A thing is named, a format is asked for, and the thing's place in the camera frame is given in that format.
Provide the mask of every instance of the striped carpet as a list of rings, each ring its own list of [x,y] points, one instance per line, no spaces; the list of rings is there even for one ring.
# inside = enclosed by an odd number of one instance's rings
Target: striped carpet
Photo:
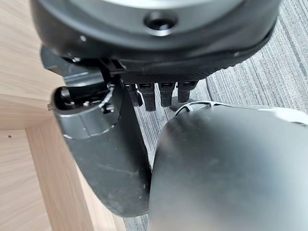
[[[289,107],[308,113],[308,1],[283,0],[270,42],[249,60],[214,73],[208,78],[214,101]],[[191,98],[209,100],[205,80]],[[156,89],[156,112],[144,106],[136,113],[148,148],[151,164],[156,142],[164,124],[173,116],[160,107]],[[128,231],[146,231],[147,216],[125,219]]]

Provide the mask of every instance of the metal screw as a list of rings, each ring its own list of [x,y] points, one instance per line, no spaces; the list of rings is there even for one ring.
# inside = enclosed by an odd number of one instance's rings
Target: metal screw
[[[81,35],[81,36],[80,36],[80,40],[83,41],[83,42],[85,42],[85,41],[87,41],[87,38],[86,38],[84,35]]]
[[[90,102],[89,102],[89,101],[86,101],[86,102],[83,103],[83,106],[84,106],[84,107],[88,107],[89,105],[90,105]]]

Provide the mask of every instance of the screw hole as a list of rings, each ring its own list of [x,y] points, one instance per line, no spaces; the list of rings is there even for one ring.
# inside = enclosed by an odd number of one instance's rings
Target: screw hole
[[[144,24],[150,29],[151,34],[166,36],[171,34],[177,19],[174,15],[166,12],[151,12],[145,17]]]

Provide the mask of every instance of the black plastic bracket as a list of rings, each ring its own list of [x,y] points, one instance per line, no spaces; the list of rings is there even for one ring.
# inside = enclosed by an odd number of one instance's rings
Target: black plastic bracket
[[[158,83],[162,107],[170,107],[175,83]]]
[[[138,90],[143,96],[145,109],[148,112],[153,112],[156,110],[154,85],[154,83],[137,84]]]
[[[187,103],[191,90],[195,89],[198,81],[178,82],[178,99],[179,103]]]
[[[137,92],[135,84],[126,84],[126,89],[129,92],[130,99],[134,105],[134,107],[140,107],[143,105],[142,97],[139,92]]]

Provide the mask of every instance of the light wood panel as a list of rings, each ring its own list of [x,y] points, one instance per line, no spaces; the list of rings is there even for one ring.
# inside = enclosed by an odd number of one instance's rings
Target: light wood panel
[[[81,187],[87,202],[94,230],[126,231],[124,220],[108,211],[101,203],[100,199],[94,194],[78,166],[76,166],[76,168],[78,170]]]
[[[29,1],[0,0],[0,112],[5,111],[0,130],[47,119],[51,92],[64,84],[61,76],[43,68],[40,44]]]
[[[24,130],[0,131],[0,230],[51,231]]]
[[[55,119],[26,132],[53,231],[126,231],[87,184]]]

